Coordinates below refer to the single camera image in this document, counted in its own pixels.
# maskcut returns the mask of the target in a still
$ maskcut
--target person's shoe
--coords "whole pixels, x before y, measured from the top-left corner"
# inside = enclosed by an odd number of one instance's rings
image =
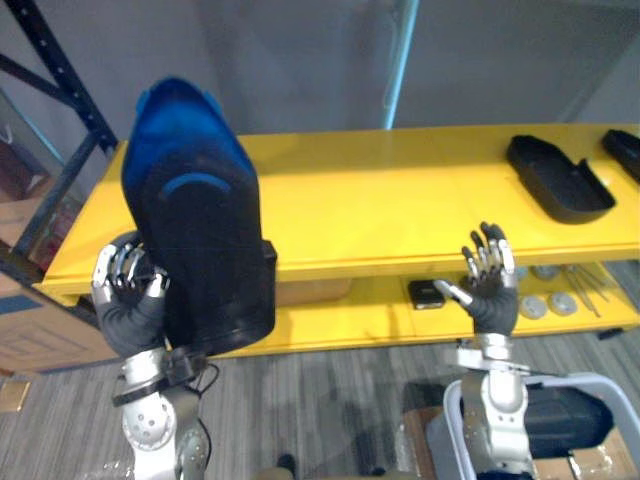
[[[291,475],[293,476],[293,480],[296,480],[296,459],[293,457],[293,455],[289,453],[280,455],[276,466],[279,468],[284,468],[285,470],[289,470],[289,472],[291,472]]]

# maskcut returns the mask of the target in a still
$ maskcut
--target small black device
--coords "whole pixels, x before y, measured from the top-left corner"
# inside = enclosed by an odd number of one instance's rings
[[[444,305],[444,296],[435,287],[433,280],[409,282],[409,297],[415,310],[440,308]]]

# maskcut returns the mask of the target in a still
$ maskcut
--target gray wall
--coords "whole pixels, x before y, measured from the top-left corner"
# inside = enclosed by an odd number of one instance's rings
[[[394,0],[38,4],[120,138],[140,91],[169,74],[216,95],[238,133],[382,124]],[[424,0],[396,125],[637,122],[639,31],[633,1]],[[0,3],[0,50],[46,75],[20,36]],[[83,128],[68,109],[4,74],[0,86],[73,151]]]

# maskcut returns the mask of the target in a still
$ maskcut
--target white plastic bin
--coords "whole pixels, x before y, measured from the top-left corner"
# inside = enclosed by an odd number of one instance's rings
[[[613,413],[636,468],[640,471],[640,419],[622,389],[611,379],[595,373],[574,373],[567,377],[525,377],[525,383],[545,387],[576,387],[602,400]],[[460,380],[444,393],[444,412],[427,426],[427,443],[439,480],[476,480],[462,433]]]

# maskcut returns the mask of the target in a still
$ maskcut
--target metal bracket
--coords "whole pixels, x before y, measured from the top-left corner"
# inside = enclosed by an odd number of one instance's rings
[[[527,365],[507,362],[504,360],[493,360],[485,358],[482,351],[474,348],[456,348],[445,350],[444,361],[448,365],[458,365],[469,370],[482,371],[503,371],[518,372],[521,375],[529,375],[530,369]]]

